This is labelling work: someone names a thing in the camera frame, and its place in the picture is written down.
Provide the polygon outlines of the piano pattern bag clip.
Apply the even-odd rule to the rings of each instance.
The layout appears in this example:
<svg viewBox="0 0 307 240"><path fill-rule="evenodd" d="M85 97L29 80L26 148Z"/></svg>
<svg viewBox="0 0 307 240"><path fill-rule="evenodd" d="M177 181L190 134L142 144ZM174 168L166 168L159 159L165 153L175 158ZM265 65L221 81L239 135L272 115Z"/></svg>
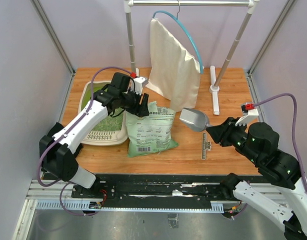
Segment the piano pattern bag clip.
<svg viewBox="0 0 307 240"><path fill-rule="evenodd" d="M207 138L207 134L204 132L202 134L202 144L201 144L201 159L207 159L207 152L211 151L212 144Z"/></svg>

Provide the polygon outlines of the green cat litter bag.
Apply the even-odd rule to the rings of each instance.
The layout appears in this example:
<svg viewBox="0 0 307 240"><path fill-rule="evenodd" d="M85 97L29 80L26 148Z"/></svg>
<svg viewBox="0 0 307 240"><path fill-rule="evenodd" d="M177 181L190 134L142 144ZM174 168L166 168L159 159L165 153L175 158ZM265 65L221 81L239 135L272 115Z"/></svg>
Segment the green cat litter bag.
<svg viewBox="0 0 307 240"><path fill-rule="evenodd" d="M129 158L160 153L179 145L171 135L176 112L168 107L157 106L156 101L148 104L148 110L149 115L144 117L126 113Z"/></svg>

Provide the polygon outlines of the grey metal scoop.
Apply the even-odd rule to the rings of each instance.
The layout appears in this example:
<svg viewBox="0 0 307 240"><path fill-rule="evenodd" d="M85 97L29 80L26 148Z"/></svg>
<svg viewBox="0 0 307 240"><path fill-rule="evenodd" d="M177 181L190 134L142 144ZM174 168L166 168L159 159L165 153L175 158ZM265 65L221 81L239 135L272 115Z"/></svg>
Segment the grey metal scoop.
<svg viewBox="0 0 307 240"><path fill-rule="evenodd" d="M213 126L204 112L193 108L183 108L179 119L194 132L203 132Z"/></svg>

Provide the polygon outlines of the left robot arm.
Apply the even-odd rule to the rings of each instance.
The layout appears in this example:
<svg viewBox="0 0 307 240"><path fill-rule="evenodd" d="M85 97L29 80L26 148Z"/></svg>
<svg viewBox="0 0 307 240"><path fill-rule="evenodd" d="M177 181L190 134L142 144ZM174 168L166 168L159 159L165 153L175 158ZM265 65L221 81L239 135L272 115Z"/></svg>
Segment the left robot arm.
<svg viewBox="0 0 307 240"><path fill-rule="evenodd" d="M148 116L149 95L143 93L148 82L146 77L116 72L109 84L97 91L92 90L85 108L67 126L56 123L51 134L41 138L38 168L58 180L83 187L83 192L90 198L97 197L101 186L96 182L96 175L81 167L76 160L81 142L116 109L137 117Z"/></svg>

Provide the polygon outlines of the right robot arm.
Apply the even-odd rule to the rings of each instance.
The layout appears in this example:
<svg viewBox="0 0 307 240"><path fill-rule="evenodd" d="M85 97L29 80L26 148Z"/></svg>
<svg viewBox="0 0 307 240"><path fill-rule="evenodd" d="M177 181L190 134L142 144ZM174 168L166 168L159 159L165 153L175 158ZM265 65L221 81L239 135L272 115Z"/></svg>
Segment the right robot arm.
<svg viewBox="0 0 307 240"><path fill-rule="evenodd" d="M287 240L307 240L307 190L302 181L299 161L278 148L279 134L267 123L249 127L236 126L229 117L220 125L207 126L206 131L221 147L233 146L258 172L284 196L288 207L276 203L252 188L234 173L220 183L225 200L237 199L254 208L283 231Z"/></svg>

